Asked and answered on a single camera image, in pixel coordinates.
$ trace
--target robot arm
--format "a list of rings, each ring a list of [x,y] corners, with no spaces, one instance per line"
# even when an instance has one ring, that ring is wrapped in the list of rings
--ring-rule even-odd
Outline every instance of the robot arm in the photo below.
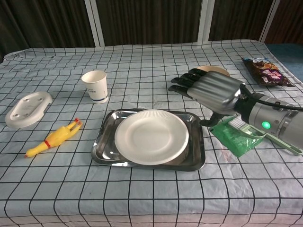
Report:
[[[239,113],[246,123],[303,148],[302,108],[260,93],[251,94],[240,80],[214,71],[192,69],[171,82],[179,86],[171,86],[170,91],[192,98],[214,112],[209,121],[201,121],[202,125],[213,126],[223,116]]]

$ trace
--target stainless steel tray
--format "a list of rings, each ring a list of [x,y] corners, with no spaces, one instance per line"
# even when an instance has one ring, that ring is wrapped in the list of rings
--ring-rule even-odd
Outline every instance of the stainless steel tray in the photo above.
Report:
[[[187,126],[189,132],[188,144],[185,150],[174,160],[156,166],[146,166],[131,162],[124,158],[115,145],[115,132],[121,121],[143,109],[114,110],[110,112],[101,126],[91,151],[93,159],[107,166],[140,167],[153,169],[170,169],[179,171],[195,171],[205,163],[205,150],[200,119],[187,112],[170,111],[178,116]]]

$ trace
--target dark curtain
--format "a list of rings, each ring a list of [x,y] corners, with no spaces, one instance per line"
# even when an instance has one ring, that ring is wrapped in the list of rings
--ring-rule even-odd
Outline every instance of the dark curtain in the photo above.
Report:
[[[272,0],[215,0],[209,40],[258,40]]]
[[[196,42],[201,0],[97,0],[105,45]]]
[[[0,62],[31,47],[94,46],[84,0],[0,0]]]
[[[267,44],[303,44],[303,1],[281,0],[265,39]]]

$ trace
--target green plastic bag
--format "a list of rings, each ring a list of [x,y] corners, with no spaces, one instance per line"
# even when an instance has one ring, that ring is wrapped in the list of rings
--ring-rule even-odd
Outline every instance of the green plastic bag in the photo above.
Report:
[[[246,137],[239,130],[231,127],[228,122],[233,120],[234,117],[228,118],[221,123],[214,126],[210,132],[218,138],[218,140],[226,146],[231,153],[233,153],[236,157],[241,157],[250,149],[254,148],[263,139],[251,139]]]

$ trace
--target black cable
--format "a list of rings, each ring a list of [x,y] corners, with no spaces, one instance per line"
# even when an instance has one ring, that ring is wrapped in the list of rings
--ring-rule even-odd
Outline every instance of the black cable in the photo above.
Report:
[[[252,93],[245,87],[244,84],[240,84],[240,90],[243,92],[244,95],[246,95],[249,98],[254,99],[257,103],[261,103],[264,105],[268,106],[273,106],[281,109],[287,109],[287,110],[297,110],[297,111],[303,111],[303,108],[301,107],[296,107],[296,106],[288,106],[288,105],[280,105],[280,104],[275,104],[275,103],[269,103],[260,99],[255,98]]]

